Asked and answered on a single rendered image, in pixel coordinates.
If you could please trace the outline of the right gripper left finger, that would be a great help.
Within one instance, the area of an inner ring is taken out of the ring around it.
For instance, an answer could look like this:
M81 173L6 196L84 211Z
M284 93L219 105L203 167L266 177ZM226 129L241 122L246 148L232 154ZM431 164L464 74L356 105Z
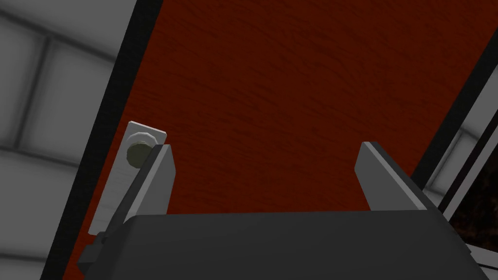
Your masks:
M113 214L104 236L109 237L133 216L166 214L175 176L171 146L155 145Z

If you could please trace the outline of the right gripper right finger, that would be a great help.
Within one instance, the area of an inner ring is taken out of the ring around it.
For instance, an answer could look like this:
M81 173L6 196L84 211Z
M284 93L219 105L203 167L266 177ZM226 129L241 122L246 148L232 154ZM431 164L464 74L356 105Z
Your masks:
M361 143L354 171L371 210L439 211L378 142Z

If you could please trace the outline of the red-brown wooden door leaf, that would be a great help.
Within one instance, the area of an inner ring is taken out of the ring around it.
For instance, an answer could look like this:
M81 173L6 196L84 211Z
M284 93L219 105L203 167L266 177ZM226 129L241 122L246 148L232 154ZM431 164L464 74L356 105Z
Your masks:
M63 280L129 121L167 133L171 214L366 210L377 141L424 186L498 0L163 0Z

